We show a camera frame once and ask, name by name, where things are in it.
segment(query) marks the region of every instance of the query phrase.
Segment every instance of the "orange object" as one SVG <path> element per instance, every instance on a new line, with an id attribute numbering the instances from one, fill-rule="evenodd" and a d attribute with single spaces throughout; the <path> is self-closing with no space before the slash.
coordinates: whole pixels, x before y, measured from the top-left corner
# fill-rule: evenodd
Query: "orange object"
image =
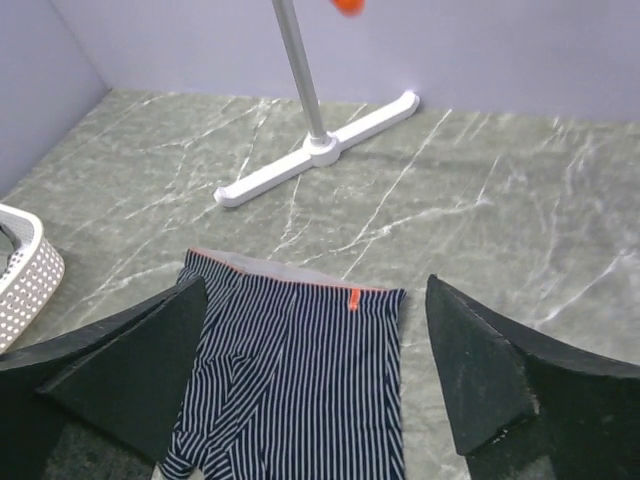
<path id="1" fill-rule="evenodd" d="M 360 289 L 354 288 L 351 290 L 351 298 L 349 298 L 349 310 L 352 312 L 357 310 L 358 303 L 360 303 Z"/>
<path id="2" fill-rule="evenodd" d="M 343 15 L 359 15 L 364 10 L 365 0 L 331 0 Z"/>

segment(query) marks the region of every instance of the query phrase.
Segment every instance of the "light purple wall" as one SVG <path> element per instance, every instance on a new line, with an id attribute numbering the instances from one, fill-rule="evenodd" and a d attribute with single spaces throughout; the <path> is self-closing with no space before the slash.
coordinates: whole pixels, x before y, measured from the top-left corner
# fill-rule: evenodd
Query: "light purple wall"
<path id="1" fill-rule="evenodd" d="M 49 0 L 0 1 L 0 198 L 106 91 Z"/>
<path id="2" fill-rule="evenodd" d="M 52 0 L 107 83 L 294 96 L 270 0 Z M 640 119 L 638 0 L 296 0 L 319 97 Z"/>

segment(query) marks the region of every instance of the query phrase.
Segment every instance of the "navy striped fabric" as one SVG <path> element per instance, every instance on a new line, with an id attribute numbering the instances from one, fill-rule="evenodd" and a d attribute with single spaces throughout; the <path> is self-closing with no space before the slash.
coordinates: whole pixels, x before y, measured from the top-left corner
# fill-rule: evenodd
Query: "navy striped fabric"
<path id="1" fill-rule="evenodd" d="M 208 307 L 167 479 L 404 478 L 403 290 L 288 282 L 189 251 L 178 281 L 194 276 Z"/>

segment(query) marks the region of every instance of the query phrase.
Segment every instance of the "white plastic basket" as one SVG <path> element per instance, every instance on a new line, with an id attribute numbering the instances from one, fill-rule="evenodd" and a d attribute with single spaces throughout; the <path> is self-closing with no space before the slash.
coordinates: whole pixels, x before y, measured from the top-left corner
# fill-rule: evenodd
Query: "white plastic basket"
<path id="1" fill-rule="evenodd" d="M 0 276 L 0 353 L 20 336 L 60 285 L 64 261 L 35 215 L 0 204 L 0 223 L 17 239 Z"/>

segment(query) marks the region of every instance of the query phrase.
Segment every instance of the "black foam block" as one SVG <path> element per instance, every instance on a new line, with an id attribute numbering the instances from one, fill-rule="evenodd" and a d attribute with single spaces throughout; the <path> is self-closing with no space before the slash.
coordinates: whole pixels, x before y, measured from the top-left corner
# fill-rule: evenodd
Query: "black foam block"
<path id="1" fill-rule="evenodd" d="M 435 276 L 426 310 L 473 480 L 640 478 L 640 367 L 532 330 Z"/>
<path id="2" fill-rule="evenodd" d="M 151 471 L 168 448 L 205 308 L 204 281 L 197 278 L 104 320 L 0 356 L 2 478 L 42 478 L 69 425 L 103 436 Z M 83 444 L 73 448 L 81 458 Z"/>

